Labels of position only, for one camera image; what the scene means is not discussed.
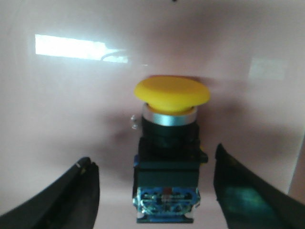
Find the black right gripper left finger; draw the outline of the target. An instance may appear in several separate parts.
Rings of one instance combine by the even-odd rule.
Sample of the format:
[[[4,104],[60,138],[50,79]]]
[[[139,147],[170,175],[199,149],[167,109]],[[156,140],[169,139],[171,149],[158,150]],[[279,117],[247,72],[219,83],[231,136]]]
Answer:
[[[2,215],[0,227],[92,229],[99,202],[99,167],[83,157],[43,191]]]

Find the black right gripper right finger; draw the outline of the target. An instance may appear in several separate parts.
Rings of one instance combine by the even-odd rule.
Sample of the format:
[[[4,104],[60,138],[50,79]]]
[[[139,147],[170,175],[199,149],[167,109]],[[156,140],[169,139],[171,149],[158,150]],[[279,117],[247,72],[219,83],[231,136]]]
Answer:
[[[230,229],[303,229],[305,206],[279,191],[230,155],[215,152],[213,186]]]

